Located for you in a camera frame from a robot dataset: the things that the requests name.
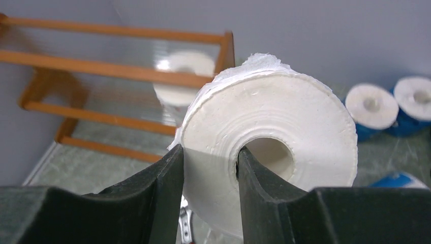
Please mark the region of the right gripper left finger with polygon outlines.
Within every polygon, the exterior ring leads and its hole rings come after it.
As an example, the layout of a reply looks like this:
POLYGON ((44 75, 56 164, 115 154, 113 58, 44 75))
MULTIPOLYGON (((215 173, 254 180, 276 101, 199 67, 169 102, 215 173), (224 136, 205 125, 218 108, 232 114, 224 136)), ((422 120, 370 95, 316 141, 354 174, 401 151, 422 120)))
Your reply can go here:
POLYGON ((1 243, 175 243, 183 149, 97 194, 1 187, 1 243))

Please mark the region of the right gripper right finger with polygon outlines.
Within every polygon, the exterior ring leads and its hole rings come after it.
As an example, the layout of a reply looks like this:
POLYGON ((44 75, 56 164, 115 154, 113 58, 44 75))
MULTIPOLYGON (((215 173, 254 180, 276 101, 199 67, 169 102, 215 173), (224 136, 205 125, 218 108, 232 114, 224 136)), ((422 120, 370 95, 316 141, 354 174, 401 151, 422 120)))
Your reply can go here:
POLYGON ((303 191, 246 148, 237 160, 244 243, 430 243, 430 191, 303 191))

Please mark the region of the plain white paper roll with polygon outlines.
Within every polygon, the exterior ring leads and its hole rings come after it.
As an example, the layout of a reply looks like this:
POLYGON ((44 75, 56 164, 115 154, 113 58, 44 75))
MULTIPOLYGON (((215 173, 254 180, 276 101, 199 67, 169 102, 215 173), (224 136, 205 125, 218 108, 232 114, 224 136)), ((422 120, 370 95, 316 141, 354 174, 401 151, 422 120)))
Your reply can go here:
POLYGON ((212 230, 243 237, 236 160, 256 139, 260 153, 271 141, 287 150, 273 169, 302 190, 350 187, 357 175, 355 123, 340 99, 276 56, 253 54, 198 91, 171 143, 183 147, 183 195, 212 230))

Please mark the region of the dotted white roll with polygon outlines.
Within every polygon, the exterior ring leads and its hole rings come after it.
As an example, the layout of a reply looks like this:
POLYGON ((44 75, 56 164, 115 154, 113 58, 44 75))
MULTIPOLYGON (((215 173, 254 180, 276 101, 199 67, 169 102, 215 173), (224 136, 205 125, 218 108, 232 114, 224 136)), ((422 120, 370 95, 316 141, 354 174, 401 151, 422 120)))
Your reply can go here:
POLYGON ((197 50, 176 51, 160 58, 155 63, 156 70, 174 73, 173 84, 154 83, 153 89, 176 126, 181 126, 189 106, 200 89, 189 85, 190 79, 180 78, 179 74, 211 77, 215 65, 212 57, 197 50))

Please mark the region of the orange wooden shelf rack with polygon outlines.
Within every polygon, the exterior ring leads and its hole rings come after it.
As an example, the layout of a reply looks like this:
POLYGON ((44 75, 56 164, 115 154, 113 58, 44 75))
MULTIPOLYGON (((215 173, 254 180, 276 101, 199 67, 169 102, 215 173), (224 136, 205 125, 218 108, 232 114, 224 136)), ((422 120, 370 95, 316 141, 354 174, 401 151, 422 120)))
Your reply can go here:
MULTIPOLYGON (((203 85, 211 82, 214 75, 235 65, 234 39, 231 31, 227 31, 223 35, 214 35, 178 32, 166 29, 16 18, 1 15, 1 33, 5 33, 13 26, 46 28, 63 32, 116 35, 218 45, 220 49, 214 72, 211 77, 179 74, 180 78, 189 78, 189 85, 195 88, 201 88, 203 85)), ((84 84, 75 77, 75 74, 80 73, 117 78, 119 81, 131 80, 138 82, 173 84, 174 73, 161 72, 154 68, 145 68, 142 66, 119 65, 8 50, 1 51, 1 62, 31 66, 33 68, 33 78, 21 94, 18 100, 18 105, 25 110, 34 110, 64 117, 64 121, 55 136, 55 142, 59 144, 82 147, 111 155, 154 163, 160 159, 159 155, 74 138, 72 135, 80 120, 88 120, 96 123, 168 136, 172 136, 175 133, 174 126, 164 125, 155 121, 108 114, 105 112, 96 112, 86 109, 85 107, 89 97, 91 96, 109 101, 125 101, 131 104, 153 105, 156 103, 156 100, 150 96, 149 92, 126 90, 124 84, 117 87, 90 86, 84 84)))

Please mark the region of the blue wrapped roll lying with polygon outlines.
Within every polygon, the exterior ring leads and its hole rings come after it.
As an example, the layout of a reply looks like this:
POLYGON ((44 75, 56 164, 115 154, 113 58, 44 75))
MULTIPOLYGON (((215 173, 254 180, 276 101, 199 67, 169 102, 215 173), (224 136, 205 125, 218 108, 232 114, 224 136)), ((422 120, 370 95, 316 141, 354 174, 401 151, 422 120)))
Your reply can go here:
POLYGON ((394 172, 389 174, 375 183, 372 183, 370 187, 378 188, 415 188, 415 189, 427 189, 429 187, 420 181, 418 178, 406 172, 394 172))

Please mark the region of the blue wrapped roll back left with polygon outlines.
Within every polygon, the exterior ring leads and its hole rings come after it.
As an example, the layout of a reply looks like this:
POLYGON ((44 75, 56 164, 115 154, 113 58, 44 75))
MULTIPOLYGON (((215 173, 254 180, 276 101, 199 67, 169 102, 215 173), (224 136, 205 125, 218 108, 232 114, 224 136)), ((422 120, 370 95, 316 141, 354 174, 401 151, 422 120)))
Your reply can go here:
POLYGON ((390 128, 399 112, 393 94, 370 83, 353 86, 343 103, 355 122, 359 142, 369 140, 390 128))

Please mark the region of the blue wrapped roll back right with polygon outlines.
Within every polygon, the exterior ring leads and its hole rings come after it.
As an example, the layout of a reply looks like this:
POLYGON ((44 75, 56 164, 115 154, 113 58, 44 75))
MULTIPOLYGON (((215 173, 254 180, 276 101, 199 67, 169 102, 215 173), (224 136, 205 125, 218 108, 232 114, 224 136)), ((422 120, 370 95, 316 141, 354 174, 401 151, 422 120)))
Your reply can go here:
POLYGON ((387 130, 396 137, 411 136, 430 127, 430 79, 408 76, 391 90, 399 106, 394 124, 387 130))

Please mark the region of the red handled adjustable wrench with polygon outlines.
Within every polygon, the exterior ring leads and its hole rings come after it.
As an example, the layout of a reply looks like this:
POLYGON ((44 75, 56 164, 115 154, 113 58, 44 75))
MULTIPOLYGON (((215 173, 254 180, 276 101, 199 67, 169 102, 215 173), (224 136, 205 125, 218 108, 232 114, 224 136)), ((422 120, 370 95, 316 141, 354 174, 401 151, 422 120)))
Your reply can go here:
POLYGON ((189 208, 188 201, 184 195, 182 195, 178 219, 181 233, 181 243, 194 243, 192 232, 192 216, 193 212, 189 208))

